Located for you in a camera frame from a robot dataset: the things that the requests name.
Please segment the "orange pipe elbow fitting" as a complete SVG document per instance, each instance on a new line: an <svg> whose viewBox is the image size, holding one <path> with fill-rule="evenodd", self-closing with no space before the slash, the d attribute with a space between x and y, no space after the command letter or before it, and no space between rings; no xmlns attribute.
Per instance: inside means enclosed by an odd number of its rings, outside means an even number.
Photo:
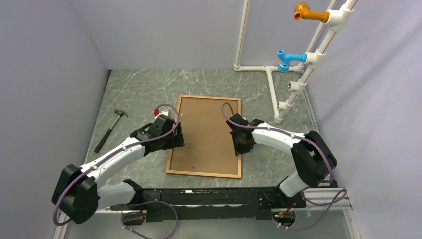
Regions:
<svg viewBox="0 0 422 239"><path fill-rule="evenodd" d="M309 5L306 2L298 3L294 8L294 20L317 20L323 23L328 22L330 17L330 12L315 12L310 10Z"/></svg>

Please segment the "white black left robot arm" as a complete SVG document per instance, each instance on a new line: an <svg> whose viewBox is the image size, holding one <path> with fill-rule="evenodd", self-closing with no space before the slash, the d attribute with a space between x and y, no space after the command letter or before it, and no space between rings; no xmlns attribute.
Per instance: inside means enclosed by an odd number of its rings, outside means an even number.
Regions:
<svg viewBox="0 0 422 239"><path fill-rule="evenodd" d="M135 130L118 147L100 158L79 167L69 164L63 168L52 195L53 222L63 226L58 213L81 224L97 210L126 204L137 209L144 200L144 189L130 179L107 186L106 181L117 172L153 152L184 146L181 124L160 114L153 123Z"/></svg>

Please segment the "blue pipe elbow fitting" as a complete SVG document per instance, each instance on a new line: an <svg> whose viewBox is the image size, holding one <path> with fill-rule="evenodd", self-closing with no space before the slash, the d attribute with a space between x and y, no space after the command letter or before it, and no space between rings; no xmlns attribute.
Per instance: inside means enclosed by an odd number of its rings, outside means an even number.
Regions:
<svg viewBox="0 0 422 239"><path fill-rule="evenodd" d="M290 63L292 61L306 62L306 59L307 59L307 55L305 53L303 54L285 53L284 50L282 49L277 51L277 56L280 59L277 69L278 71L282 73L288 72L290 68Z"/></svg>

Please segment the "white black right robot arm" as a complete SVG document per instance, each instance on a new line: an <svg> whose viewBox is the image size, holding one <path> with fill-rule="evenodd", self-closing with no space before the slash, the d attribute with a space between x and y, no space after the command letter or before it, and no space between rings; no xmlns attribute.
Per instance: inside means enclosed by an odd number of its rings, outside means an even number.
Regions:
<svg viewBox="0 0 422 239"><path fill-rule="evenodd" d="M318 132L293 133L258 119L248 122L239 113L228 118L226 123L231 128L235 155L249 153L259 144L292 157L296 170L276 186L274 200L277 205L285 207L300 191L319 186L326 177L333 178L338 163Z"/></svg>

